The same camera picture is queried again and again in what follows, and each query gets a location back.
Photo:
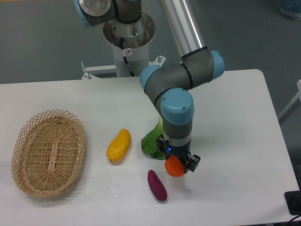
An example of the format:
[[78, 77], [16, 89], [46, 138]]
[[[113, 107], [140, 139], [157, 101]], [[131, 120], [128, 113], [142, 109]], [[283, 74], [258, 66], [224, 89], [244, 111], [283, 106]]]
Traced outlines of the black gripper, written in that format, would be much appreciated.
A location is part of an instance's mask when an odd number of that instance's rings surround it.
[[182, 146], [174, 146], [171, 145], [168, 140], [165, 140], [163, 135], [159, 135], [159, 137], [156, 139], [156, 145], [156, 156], [158, 160], [167, 160], [171, 156], [175, 156], [180, 162], [184, 162], [185, 173], [188, 173], [189, 171], [194, 172], [201, 160], [200, 156], [191, 154], [191, 141]]

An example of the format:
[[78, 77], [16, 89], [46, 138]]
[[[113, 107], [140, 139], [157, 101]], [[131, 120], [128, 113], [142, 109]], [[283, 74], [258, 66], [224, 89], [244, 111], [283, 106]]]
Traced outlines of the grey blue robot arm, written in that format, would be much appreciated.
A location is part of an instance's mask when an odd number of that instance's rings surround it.
[[225, 70], [217, 51], [204, 43], [191, 4], [187, 0], [162, 0], [160, 5], [175, 39], [181, 62], [172, 69], [149, 64], [141, 51], [154, 37], [155, 24], [142, 12], [139, 0], [77, 0], [85, 26], [103, 25], [107, 41], [118, 49], [115, 64], [120, 77], [138, 76], [145, 94], [163, 121], [156, 145], [167, 159], [176, 157], [185, 171], [194, 171], [200, 157], [190, 152], [193, 97], [189, 90], [219, 78]]

